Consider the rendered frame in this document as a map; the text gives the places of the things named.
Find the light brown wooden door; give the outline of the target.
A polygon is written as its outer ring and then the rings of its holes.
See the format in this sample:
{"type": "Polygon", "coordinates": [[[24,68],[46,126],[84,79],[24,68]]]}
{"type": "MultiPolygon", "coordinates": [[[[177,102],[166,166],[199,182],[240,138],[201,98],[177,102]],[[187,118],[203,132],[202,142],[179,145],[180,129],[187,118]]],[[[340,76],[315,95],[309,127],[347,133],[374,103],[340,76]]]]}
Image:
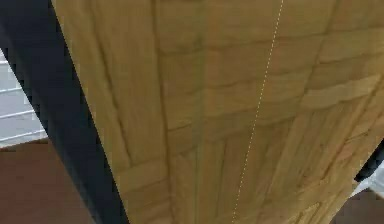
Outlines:
{"type": "Polygon", "coordinates": [[[98,224],[330,224],[384,140],[384,0],[0,0],[98,224]]]}

